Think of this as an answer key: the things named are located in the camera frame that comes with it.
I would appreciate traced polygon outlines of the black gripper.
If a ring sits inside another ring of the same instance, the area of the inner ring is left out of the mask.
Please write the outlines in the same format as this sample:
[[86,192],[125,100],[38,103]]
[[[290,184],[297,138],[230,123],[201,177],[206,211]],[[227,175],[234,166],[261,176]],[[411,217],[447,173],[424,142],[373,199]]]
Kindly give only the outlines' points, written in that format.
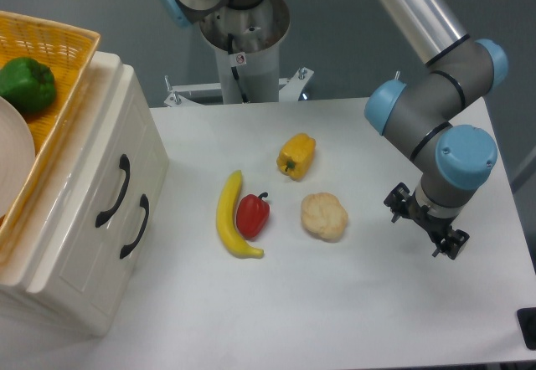
[[392,214],[392,223],[396,223],[400,218],[412,219],[428,233],[435,245],[433,257],[443,254],[454,260],[469,240],[468,233],[451,227],[454,217],[439,218],[429,214],[429,208],[419,205],[416,193],[411,195],[403,182],[389,192],[384,206],[389,208]]

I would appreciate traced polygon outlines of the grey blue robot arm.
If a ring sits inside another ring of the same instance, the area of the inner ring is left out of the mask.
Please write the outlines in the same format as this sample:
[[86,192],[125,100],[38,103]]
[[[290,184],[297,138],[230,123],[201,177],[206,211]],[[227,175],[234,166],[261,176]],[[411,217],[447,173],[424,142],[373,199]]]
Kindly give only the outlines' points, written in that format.
[[[278,101],[279,44],[290,26],[283,0],[160,0],[180,27],[197,24],[217,57],[226,103]],[[437,254],[455,259],[469,236],[452,224],[497,161],[484,130],[451,120],[508,73],[503,49],[472,39],[443,0],[379,0],[428,75],[389,80],[368,98],[370,125],[421,171],[414,189],[397,185],[385,204],[419,225]]]

